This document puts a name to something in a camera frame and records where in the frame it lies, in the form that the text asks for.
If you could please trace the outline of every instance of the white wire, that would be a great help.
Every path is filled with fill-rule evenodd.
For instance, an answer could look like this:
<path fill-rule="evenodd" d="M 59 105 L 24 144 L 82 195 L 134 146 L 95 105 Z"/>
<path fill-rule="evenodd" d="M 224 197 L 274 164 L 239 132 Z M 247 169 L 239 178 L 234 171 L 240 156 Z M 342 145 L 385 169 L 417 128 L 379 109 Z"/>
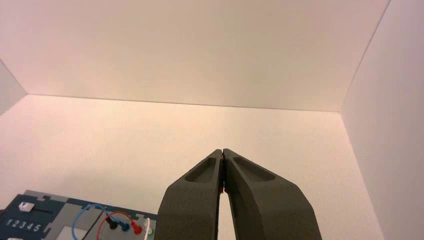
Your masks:
<path fill-rule="evenodd" d="M 144 240 L 147 240 L 147 237 L 149 235 L 149 229 L 150 229 L 150 218 L 147 218 L 147 227 L 146 227 L 146 234 L 144 235 Z"/>

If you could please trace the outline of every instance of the white panel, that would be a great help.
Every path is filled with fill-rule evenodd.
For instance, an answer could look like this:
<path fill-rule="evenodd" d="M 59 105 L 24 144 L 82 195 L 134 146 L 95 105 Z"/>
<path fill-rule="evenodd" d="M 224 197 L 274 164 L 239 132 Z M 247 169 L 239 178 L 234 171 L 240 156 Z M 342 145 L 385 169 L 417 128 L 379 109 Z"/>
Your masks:
<path fill-rule="evenodd" d="M 342 110 L 386 240 L 424 238 L 423 10 L 391 1 Z"/>
<path fill-rule="evenodd" d="M 388 0 L 0 0 L 30 94 L 339 111 Z"/>
<path fill-rule="evenodd" d="M 26 94 L 25 90 L 0 61 L 0 115 Z"/>
<path fill-rule="evenodd" d="M 156 213 L 168 185 L 230 148 L 296 183 L 323 239 L 383 239 L 338 113 L 27 95 L 0 131 L 0 208 L 32 189 Z M 219 239 L 234 240 L 223 205 Z"/>

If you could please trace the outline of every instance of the white wall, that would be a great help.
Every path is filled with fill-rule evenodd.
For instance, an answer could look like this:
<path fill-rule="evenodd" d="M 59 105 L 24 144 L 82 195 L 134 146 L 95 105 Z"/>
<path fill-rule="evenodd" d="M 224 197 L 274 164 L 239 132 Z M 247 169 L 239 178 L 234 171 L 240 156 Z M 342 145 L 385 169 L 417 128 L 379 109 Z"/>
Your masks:
<path fill-rule="evenodd" d="M 27 95 L 0 116 L 0 208 L 32 189 L 156 213 L 222 148 L 296 183 L 323 239 L 383 239 L 336 112 Z M 226 195 L 220 210 L 219 239 L 234 240 Z"/>
<path fill-rule="evenodd" d="M 27 93 L 0 60 L 0 115 Z"/>
<path fill-rule="evenodd" d="M 341 112 L 386 240 L 424 239 L 423 10 L 391 1 Z"/>
<path fill-rule="evenodd" d="M 388 0 L 0 0 L 29 94 L 338 112 Z"/>

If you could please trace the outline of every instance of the blue circuit board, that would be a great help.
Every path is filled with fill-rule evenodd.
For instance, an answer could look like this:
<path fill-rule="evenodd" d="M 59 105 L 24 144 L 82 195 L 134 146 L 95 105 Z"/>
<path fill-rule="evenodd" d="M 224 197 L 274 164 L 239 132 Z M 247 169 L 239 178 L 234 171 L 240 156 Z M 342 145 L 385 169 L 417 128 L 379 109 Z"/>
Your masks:
<path fill-rule="evenodd" d="M 29 212 L 25 212 L 19 208 L 21 203 L 30 203 L 34 206 Z M 81 209 L 90 204 L 98 203 L 28 190 L 24 194 L 18 194 L 0 213 L 0 240 L 56 240 L 63 228 L 70 227 Z M 154 230 L 158 219 L 156 214 L 101 205 L 109 212 L 127 213 L 141 226 L 147 218 L 150 218 L 153 234 L 150 234 L 148 239 L 154 239 Z M 78 229 L 85 231 L 84 236 L 79 240 L 95 240 L 95 232 L 100 224 L 99 220 L 103 219 L 101 216 L 105 216 L 103 215 L 104 211 L 93 207 L 92 210 L 86 212 L 81 221 L 78 221 Z M 106 227 L 102 239 L 116 238 L 138 240 L 144 239 L 144 234 L 134 235 L 131 231 L 112 231 Z"/>

